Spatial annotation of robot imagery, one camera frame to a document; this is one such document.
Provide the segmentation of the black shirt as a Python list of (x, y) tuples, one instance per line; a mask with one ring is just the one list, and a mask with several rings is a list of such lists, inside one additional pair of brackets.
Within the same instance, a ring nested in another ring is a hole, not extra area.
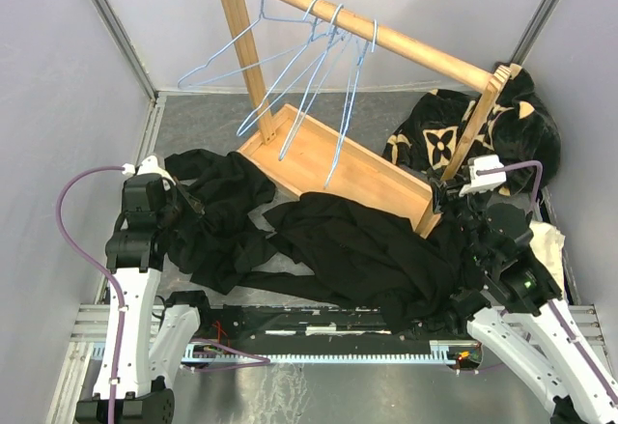
[(447, 213), (427, 238), (408, 219), (340, 196), (309, 192), (265, 212), (268, 243), (312, 272), (253, 270), (244, 287), (336, 304), (377, 308), (393, 333), (439, 316), (463, 288), (483, 288), (463, 228)]
[(203, 206), (177, 222), (168, 257), (193, 283), (227, 295), (277, 253), (249, 218), (273, 200), (276, 186), (238, 152), (194, 149), (167, 156), (165, 167)]

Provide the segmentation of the wooden clothes rack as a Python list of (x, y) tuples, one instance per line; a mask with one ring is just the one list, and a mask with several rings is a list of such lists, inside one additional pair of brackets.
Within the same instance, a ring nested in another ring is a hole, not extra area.
[[(306, 192), (325, 190), (365, 206), (394, 213), (408, 219), (412, 228), (427, 237), (438, 223), (432, 213), (430, 187), (391, 162), (346, 137), (340, 161), (327, 189), (323, 184), (335, 151), (338, 130), (311, 117), (310, 103), (299, 107), (286, 104), (277, 112), (267, 89), (252, 33), (245, 0), (220, 0), (232, 35), (229, 43), (240, 64), (246, 90), (253, 107), (239, 127), (240, 132), (256, 127), (240, 148), (252, 161), (286, 192), (298, 197)], [(302, 21), (311, 27), (326, 22), (330, 45), (334, 35), (345, 31), (349, 37), (364, 42), (372, 38), (373, 21), (349, 12), (343, 5), (326, 0), (278, 0), (304, 13)], [(511, 76), (509, 66), (500, 65), (494, 72), (481, 70), (454, 56), (439, 51), (391, 28), (379, 25), (377, 45), (424, 68), (448, 76), (480, 94), (467, 122), (453, 159), (442, 177), (451, 179), (460, 170), (472, 141), (503, 91)]]

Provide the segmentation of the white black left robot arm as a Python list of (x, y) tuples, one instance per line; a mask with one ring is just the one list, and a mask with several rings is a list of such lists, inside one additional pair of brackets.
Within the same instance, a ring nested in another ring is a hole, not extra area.
[(186, 348), (213, 326), (206, 294), (180, 291), (165, 299), (152, 330), (168, 233), (189, 209), (169, 176), (144, 173), (125, 181), (122, 212), (105, 246), (110, 308), (103, 360), (92, 396), (76, 405), (76, 422), (172, 422)]

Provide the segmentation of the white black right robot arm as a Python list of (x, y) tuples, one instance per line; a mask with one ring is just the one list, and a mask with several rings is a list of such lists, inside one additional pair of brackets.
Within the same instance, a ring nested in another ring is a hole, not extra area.
[(454, 293), (442, 318), (451, 336), (467, 335), (524, 382), (553, 423), (614, 423), (617, 381), (599, 361), (549, 270), (530, 246), (532, 214), (491, 200), (504, 168), (432, 178), (432, 210), (463, 233), (468, 267), (480, 280)]

